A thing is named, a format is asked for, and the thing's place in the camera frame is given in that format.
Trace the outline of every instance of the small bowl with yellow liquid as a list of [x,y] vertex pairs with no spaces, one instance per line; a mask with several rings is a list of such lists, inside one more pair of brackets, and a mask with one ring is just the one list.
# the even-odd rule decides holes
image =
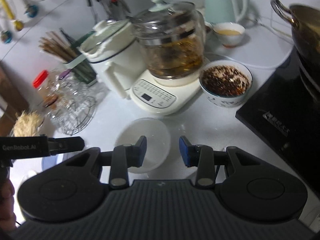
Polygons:
[[245,28],[237,23],[218,23],[213,26],[217,38],[226,48],[237,46],[244,37]]

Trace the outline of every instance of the finger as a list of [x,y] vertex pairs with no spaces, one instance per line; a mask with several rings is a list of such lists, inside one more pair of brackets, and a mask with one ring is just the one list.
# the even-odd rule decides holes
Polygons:
[[9,198],[14,195],[14,187],[9,179],[6,179],[2,188],[1,195],[3,198]]
[[16,215],[13,214],[12,217],[7,220],[0,220],[0,228],[6,232],[16,229],[16,219]]
[[0,219],[9,219],[13,215],[13,196],[10,198],[5,198],[0,204]]

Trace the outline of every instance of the red lid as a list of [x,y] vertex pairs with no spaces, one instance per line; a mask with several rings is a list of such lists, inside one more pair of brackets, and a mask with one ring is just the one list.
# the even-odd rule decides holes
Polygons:
[[33,87],[38,88],[42,84],[42,82],[47,78],[48,75],[49,73],[47,70],[41,71],[40,74],[33,81],[32,83]]

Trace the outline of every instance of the control panel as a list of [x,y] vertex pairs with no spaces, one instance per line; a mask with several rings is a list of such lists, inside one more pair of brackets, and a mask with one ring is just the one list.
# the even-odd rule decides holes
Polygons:
[[138,80],[134,84],[132,91],[141,101],[155,108],[167,108],[177,99],[174,95],[144,79]]

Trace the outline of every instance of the black robotic device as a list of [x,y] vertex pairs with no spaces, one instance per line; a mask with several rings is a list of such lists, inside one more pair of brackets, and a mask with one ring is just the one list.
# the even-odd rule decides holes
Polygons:
[[[26,222],[14,240],[102,239],[281,239],[314,236],[298,217],[307,190],[296,177],[230,146],[226,152],[179,141],[190,180],[135,180],[127,168],[140,167],[147,140],[101,153],[90,148],[25,181],[18,202]],[[215,184],[215,165],[226,179]],[[109,184],[99,182],[111,166]]]

